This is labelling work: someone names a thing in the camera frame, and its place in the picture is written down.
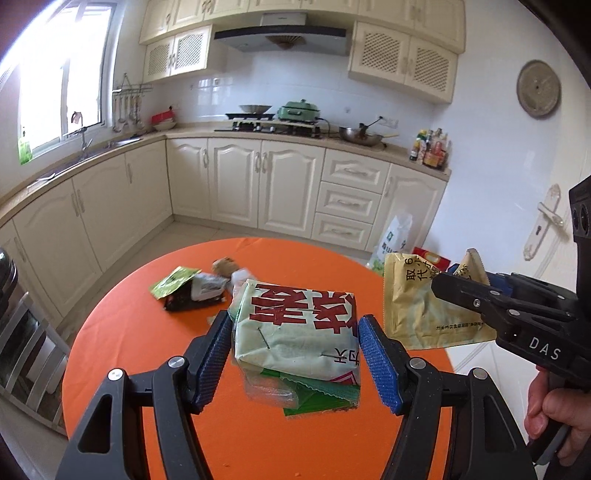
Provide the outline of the person's right hand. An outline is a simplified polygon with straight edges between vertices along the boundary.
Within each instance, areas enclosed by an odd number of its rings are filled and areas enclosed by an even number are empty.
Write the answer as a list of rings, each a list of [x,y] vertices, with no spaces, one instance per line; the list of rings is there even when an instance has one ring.
[[[524,420],[530,439],[538,439],[548,422],[555,420],[571,427],[557,454],[560,464],[572,466],[590,439],[590,394],[564,388],[549,389],[549,372],[541,367],[528,391],[528,410]]]

